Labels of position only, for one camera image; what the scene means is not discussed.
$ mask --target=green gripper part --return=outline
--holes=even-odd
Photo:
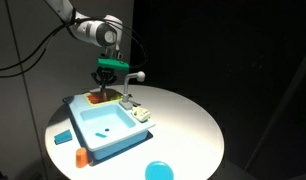
[[[128,71],[129,70],[129,64],[123,61],[118,61],[115,59],[102,59],[98,58],[98,65],[103,68],[112,68],[116,70],[123,70]]]

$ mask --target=blue block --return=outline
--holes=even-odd
[[[68,129],[56,136],[54,136],[54,142],[56,145],[72,140],[71,131]]]

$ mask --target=toy kitchen sink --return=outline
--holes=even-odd
[[[155,125],[151,118],[141,122],[132,115],[132,109],[123,108],[119,103],[121,93],[107,89],[102,102],[98,95],[85,93],[64,99],[71,121],[96,160],[144,140],[148,129]]]

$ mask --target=light blue toy sink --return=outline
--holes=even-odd
[[[75,95],[66,102],[86,148],[95,159],[105,158],[146,138],[155,123],[139,122],[118,101],[90,105],[84,95]]]

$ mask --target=sink faucet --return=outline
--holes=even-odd
[[[129,79],[131,78],[136,78],[137,81],[143,82],[145,79],[145,74],[144,72],[139,71],[138,73],[131,73],[131,74],[126,75],[125,80],[124,80],[123,98],[119,102],[120,105],[126,110],[132,109],[133,107],[133,103],[130,102],[129,100],[129,98],[132,96],[128,93],[128,83],[129,83]]]

